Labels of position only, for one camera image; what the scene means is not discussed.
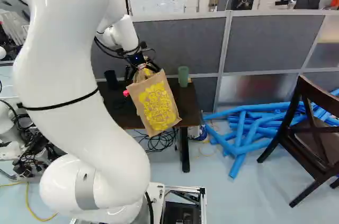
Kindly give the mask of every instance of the desk leg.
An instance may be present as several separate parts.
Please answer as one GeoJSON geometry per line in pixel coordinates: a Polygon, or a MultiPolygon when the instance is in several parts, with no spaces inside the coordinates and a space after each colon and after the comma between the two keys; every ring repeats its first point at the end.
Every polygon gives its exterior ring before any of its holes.
{"type": "Polygon", "coordinates": [[[182,171],[188,173],[190,171],[190,153],[187,127],[180,127],[180,150],[182,171]]]}

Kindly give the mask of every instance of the gray partition panel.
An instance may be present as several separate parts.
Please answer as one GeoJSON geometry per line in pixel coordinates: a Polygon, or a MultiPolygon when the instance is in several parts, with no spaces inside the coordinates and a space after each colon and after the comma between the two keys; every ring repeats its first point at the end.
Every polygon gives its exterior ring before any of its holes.
{"type": "Polygon", "coordinates": [[[189,66],[190,74],[217,73],[225,17],[135,22],[140,37],[156,50],[156,63],[167,75],[176,75],[178,66],[189,66]]]}
{"type": "Polygon", "coordinates": [[[105,78],[106,70],[115,70],[117,77],[124,76],[125,66],[128,63],[123,59],[112,58],[104,54],[95,43],[92,44],[92,68],[95,78],[105,78]]]}
{"type": "Polygon", "coordinates": [[[298,74],[224,76],[218,106],[287,101],[298,74]]]}
{"type": "Polygon", "coordinates": [[[339,71],[310,72],[304,75],[321,88],[332,91],[339,88],[339,71]]]}
{"type": "Polygon", "coordinates": [[[216,77],[196,77],[192,78],[195,91],[198,97],[198,103],[204,112],[213,112],[214,98],[217,88],[216,77]]]}
{"type": "Polygon", "coordinates": [[[339,43],[318,43],[307,68],[339,67],[339,43]]]}
{"type": "Polygon", "coordinates": [[[224,72],[299,69],[322,15],[233,17],[224,72]]]}

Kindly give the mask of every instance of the pink object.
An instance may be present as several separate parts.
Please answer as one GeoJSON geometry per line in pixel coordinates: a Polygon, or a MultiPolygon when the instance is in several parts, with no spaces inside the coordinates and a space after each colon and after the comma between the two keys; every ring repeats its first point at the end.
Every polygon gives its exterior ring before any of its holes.
{"type": "Polygon", "coordinates": [[[129,95],[129,91],[128,90],[123,91],[123,95],[127,97],[129,95]]]}

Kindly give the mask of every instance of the green cup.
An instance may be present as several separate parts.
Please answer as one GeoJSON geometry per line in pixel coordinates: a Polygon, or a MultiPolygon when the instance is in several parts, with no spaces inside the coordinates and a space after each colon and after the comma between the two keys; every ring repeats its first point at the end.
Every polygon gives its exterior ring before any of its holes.
{"type": "Polygon", "coordinates": [[[189,68],[187,66],[180,66],[178,68],[179,84],[181,87],[187,87],[189,83],[189,68]]]}

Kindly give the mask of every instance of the yellow print on bag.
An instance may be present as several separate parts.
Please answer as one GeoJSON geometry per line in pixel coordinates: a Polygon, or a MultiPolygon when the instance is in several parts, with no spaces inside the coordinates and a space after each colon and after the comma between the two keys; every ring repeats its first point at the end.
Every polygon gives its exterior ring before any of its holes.
{"type": "Polygon", "coordinates": [[[162,131],[175,121],[172,101],[165,89],[164,81],[151,85],[139,94],[139,101],[144,105],[144,114],[154,130],[162,131]]]}

